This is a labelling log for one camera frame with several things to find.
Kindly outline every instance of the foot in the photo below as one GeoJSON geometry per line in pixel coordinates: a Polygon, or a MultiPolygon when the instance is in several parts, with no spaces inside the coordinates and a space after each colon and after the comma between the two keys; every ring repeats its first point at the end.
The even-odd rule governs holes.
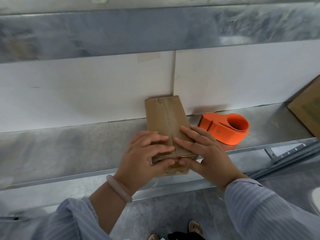
{"type": "Polygon", "coordinates": [[[201,226],[194,220],[189,222],[189,232],[195,232],[204,238],[201,226]]]}
{"type": "Polygon", "coordinates": [[[149,237],[149,240],[159,240],[158,236],[156,234],[152,234],[150,237],[149,237]]]}

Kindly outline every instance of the brown cardboard box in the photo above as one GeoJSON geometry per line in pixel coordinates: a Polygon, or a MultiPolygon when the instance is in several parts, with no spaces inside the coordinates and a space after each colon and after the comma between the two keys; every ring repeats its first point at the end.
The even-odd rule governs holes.
{"type": "Polygon", "coordinates": [[[179,96],[146,99],[145,107],[148,130],[158,131],[160,135],[169,136],[169,140],[162,144],[175,147],[173,152],[160,153],[152,157],[152,164],[166,158],[173,158],[176,163],[169,168],[164,176],[187,174],[189,169],[178,164],[179,158],[189,157],[196,160],[198,156],[174,142],[175,137],[186,141],[192,141],[189,137],[180,132],[181,125],[187,128],[190,128],[190,126],[179,96]]]}
{"type": "Polygon", "coordinates": [[[320,140],[320,76],[288,108],[320,140]]]}

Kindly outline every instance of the white board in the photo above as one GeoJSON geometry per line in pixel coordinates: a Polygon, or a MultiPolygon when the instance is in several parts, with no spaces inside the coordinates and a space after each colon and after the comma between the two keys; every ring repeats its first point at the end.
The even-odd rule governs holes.
{"type": "Polygon", "coordinates": [[[320,74],[320,40],[177,51],[188,115],[285,102],[320,74]]]}
{"type": "Polygon", "coordinates": [[[173,51],[0,65],[0,132],[146,117],[169,95],[173,51]]]}

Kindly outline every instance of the bracelet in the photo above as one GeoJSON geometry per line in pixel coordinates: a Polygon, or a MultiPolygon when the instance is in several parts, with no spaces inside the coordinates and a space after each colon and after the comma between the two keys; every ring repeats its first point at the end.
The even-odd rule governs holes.
{"type": "Polygon", "coordinates": [[[117,180],[115,180],[110,174],[106,176],[106,180],[121,198],[123,198],[127,203],[132,202],[132,197],[125,192],[125,190],[120,186],[117,180]]]}

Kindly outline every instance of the pant leg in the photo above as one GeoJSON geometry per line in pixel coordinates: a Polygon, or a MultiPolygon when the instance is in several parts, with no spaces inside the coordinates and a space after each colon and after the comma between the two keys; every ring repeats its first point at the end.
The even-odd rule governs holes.
{"type": "Polygon", "coordinates": [[[168,234],[169,240],[205,240],[202,236],[195,232],[183,233],[183,232],[174,232],[168,234]]]}

